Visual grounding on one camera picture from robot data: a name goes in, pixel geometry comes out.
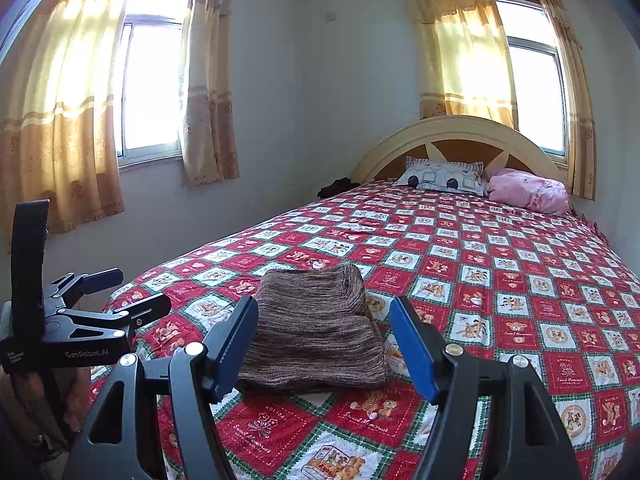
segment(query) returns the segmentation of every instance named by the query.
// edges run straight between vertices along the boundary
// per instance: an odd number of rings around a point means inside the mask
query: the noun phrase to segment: bedspread
[[[391,368],[383,390],[242,396],[212,406],[238,478],[411,478],[436,408],[419,396],[389,327],[394,295],[477,356],[530,359],[577,451],[603,479],[640,426],[640,285],[575,218],[475,196],[373,182],[277,216],[146,272],[113,294],[121,307],[158,292],[171,313],[138,331],[142,358],[172,355],[228,319],[269,269],[357,264]],[[108,367],[92,370],[92,395]],[[171,405],[159,401],[170,478],[181,478]],[[481,460],[488,401],[478,402],[466,464]]]

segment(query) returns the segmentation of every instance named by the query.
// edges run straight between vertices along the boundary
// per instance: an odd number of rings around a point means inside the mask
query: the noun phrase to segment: screw
[[[184,351],[187,352],[187,355],[198,355],[204,350],[204,346],[202,343],[189,343],[184,347]]]
[[[455,343],[450,343],[444,347],[444,351],[449,355],[459,356],[464,353],[464,349],[460,345],[456,345]]]
[[[529,360],[524,357],[524,355],[514,355],[513,364],[515,364],[518,368],[526,368],[527,366],[529,366]]]
[[[121,358],[120,358],[120,364],[122,366],[131,366],[133,363],[136,362],[136,355],[135,354],[124,354]]]

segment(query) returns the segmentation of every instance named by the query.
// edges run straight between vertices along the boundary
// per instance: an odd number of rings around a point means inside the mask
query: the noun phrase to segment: patterned pillow
[[[394,183],[394,186],[406,186],[409,179],[415,176],[418,179],[417,189],[432,189],[450,193],[467,193],[484,196],[486,183],[476,175],[476,172],[467,168],[463,162],[434,162],[432,160],[414,159],[404,174]],[[482,173],[482,162],[478,162]]]
[[[475,176],[482,175],[484,171],[484,164],[482,162],[436,162],[435,160],[430,160],[428,158],[415,158],[414,156],[407,155],[406,160],[404,162],[404,167],[408,170],[410,167],[415,166],[417,164],[428,166],[430,164],[448,164],[450,166],[456,166],[458,168],[462,168],[463,170],[472,171]]]

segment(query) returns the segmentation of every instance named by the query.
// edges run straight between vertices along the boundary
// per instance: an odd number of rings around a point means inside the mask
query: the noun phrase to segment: window
[[[509,40],[520,133],[564,161],[566,101],[553,27],[540,6],[497,0]]]
[[[177,67],[187,2],[127,2],[114,100],[121,166],[180,154]]]

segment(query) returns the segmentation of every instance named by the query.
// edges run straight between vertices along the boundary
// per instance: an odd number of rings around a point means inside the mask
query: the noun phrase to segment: bed headboard
[[[528,171],[563,182],[553,161],[516,130],[488,119],[440,116],[423,119],[384,140],[351,174],[353,182],[399,178],[407,155],[450,162],[483,162],[489,172]]]

